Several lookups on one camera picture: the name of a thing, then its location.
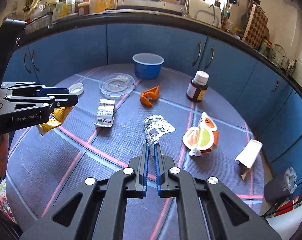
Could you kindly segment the tan paper packet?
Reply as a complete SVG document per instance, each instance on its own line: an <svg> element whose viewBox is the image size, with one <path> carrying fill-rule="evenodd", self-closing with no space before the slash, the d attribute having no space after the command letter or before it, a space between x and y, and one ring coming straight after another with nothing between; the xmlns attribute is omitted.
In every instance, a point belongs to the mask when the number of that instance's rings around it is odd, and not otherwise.
<svg viewBox="0 0 302 240"><path fill-rule="evenodd" d="M62 126L69 113L73 110L73 107L60 107L55 108L50 114L48 122L37 125L40 135L45 135L52 129Z"/></svg>

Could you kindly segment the white round bottle cap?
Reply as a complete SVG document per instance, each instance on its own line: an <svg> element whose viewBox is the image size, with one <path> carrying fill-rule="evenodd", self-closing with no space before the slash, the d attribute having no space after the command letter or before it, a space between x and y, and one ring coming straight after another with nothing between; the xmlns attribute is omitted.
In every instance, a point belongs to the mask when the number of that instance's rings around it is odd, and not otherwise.
<svg viewBox="0 0 302 240"><path fill-rule="evenodd" d="M80 96L84 92L84 85L82 83L75 83L69 87L70 94L76 94Z"/></svg>

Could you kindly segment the small white medicine box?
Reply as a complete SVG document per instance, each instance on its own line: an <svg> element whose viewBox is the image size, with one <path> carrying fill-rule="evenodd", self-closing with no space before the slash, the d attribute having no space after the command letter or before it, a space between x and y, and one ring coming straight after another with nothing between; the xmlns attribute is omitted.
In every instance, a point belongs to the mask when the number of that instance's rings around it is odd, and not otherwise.
<svg viewBox="0 0 302 240"><path fill-rule="evenodd" d="M114 122L115 100L101 99L97 108L96 127L112 127Z"/></svg>

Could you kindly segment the clear plastic round lid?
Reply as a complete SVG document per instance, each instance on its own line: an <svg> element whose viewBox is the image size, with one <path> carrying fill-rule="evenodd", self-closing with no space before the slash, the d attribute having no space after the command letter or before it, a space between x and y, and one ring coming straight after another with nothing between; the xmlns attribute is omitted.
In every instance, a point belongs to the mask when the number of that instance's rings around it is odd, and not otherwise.
<svg viewBox="0 0 302 240"><path fill-rule="evenodd" d="M99 82L101 93L107 98L120 98L130 94L135 87L135 79L125 73L115 73L105 76Z"/></svg>

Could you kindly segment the white paper carton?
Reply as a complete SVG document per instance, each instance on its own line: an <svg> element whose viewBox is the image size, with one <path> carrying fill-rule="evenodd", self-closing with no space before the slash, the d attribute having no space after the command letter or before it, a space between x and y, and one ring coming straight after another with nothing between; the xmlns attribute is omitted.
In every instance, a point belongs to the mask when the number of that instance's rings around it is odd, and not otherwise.
<svg viewBox="0 0 302 240"><path fill-rule="evenodd" d="M240 154L236 156L235 161L238 162L240 177L243 181L254 165L262 146L261 142L251 139Z"/></svg>

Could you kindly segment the orange yellow snack wrapper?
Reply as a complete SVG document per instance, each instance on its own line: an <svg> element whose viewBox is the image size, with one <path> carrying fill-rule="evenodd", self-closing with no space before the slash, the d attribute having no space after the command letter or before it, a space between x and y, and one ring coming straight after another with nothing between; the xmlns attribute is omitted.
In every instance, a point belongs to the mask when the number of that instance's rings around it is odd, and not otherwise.
<svg viewBox="0 0 302 240"><path fill-rule="evenodd" d="M202 112L198 125L191 127L182 137L182 142L189 149L189 155L203 157L218 147L219 131L213 119Z"/></svg>

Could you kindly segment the blue plastic cup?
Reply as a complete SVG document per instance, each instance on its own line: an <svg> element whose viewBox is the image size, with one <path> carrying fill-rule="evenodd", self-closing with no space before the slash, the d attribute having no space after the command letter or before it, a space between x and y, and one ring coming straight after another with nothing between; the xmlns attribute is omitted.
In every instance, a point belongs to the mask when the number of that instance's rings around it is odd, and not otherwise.
<svg viewBox="0 0 302 240"><path fill-rule="evenodd" d="M135 76L142 80L154 80L159 76L164 58L152 53L133 55Z"/></svg>

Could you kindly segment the silver blister pill pack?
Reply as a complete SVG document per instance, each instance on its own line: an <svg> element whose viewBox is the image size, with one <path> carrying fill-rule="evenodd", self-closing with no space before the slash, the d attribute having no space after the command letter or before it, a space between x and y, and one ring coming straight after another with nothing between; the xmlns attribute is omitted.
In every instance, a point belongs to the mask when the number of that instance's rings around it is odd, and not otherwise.
<svg viewBox="0 0 302 240"><path fill-rule="evenodd" d="M148 116L143 121L143 132L149 146L157 143L163 135L174 131L175 128L163 116L158 114Z"/></svg>

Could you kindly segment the brown medicine bottle white cap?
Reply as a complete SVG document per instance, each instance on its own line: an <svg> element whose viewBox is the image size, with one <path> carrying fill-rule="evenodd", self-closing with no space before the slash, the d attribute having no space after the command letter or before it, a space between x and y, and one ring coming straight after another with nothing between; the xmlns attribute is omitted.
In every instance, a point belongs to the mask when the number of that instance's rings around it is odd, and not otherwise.
<svg viewBox="0 0 302 240"><path fill-rule="evenodd" d="M192 102L200 102L208 89L208 80L209 74L202 70L198 70L187 88L187 98Z"/></svg>

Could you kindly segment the grey trash bin with bag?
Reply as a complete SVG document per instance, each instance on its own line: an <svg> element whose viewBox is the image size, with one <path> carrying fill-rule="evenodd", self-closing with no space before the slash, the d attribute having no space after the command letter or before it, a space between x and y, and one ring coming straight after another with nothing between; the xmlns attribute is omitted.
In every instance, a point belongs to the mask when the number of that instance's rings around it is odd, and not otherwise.
<svg viewBox="0 0 302 240"><path fill-rule="evenodd" d="M270 180L264 186L264 198L269 204L288 198L297 188L297 174L293 167L288 167L285 172Z"/></svg>

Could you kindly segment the blue checked tablecloth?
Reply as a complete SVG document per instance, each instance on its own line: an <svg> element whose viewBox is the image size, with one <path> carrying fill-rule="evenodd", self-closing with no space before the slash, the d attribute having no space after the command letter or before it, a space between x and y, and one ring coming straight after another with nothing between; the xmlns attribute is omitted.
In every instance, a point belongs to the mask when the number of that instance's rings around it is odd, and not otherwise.
<svg viewBox="0 0 302 240"><path fill-rule="evenodd" d="M110 74L134 74L131 64L99 67L73 75L62 87L80 81L84 92L62 126L45 135L36 127L15 133L7 170L7 198L20 228L26 230L54 204L61 202L86 178L109 178L127 167L132 157L142 152L145 136L143 121L161 115L175 131L160 137L163 154L192 176L219 178L255 212L263 198L263 165L243 181L236 156L252 137L237 110L215 90L209 88L203 100L192 103L186 98L190 77L162 69L155 80L135 80L134 90L116 100L114 124L96 128L96 111L102 98L99 81ZM159 98L152 107L140 103L140 94L159 86ZM182 137L196 126L202 112L216 123L218 147L203 157L190 157Z"/></svg>

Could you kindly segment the steel sink faucet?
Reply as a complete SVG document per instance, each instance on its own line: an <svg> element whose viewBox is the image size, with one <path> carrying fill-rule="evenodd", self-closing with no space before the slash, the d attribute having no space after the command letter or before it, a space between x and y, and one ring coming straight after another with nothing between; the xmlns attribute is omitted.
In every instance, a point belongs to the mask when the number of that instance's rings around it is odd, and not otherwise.
<svg viewBox="0 0 302 240"><path fill-rule="evenodd" d="M185 0L184 8L180 9L180 11L182 13L182 16L184 16L184 17L190 17L190 15L189 15L189 1L190 0Z"/></svg>

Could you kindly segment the green kettle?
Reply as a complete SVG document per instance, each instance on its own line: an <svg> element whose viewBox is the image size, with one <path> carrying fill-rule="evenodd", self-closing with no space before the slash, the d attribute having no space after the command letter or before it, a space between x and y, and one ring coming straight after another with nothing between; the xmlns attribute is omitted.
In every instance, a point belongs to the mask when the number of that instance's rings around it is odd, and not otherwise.
<svg viewBox="0 0 302 240"><path fill-rule="evenodd" d="M286 52L284 48L279 44L272 45L268 54L268 59L275 65L280 66L285 58Z"/></svg>

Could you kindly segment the checkered cutting board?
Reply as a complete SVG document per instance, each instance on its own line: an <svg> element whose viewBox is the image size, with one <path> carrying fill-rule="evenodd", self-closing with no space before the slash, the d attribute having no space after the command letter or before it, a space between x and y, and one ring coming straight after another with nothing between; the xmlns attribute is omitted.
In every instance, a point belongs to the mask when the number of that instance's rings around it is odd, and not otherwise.
<svg viewBox="0 0 302 240"><path fill-rule="evenodd" d="M264 31L268 23L268 18L265 15L260 5L253 4L248 23L242 36L242 41L247 43L254 49L258 49L264 37Z"/></svg>

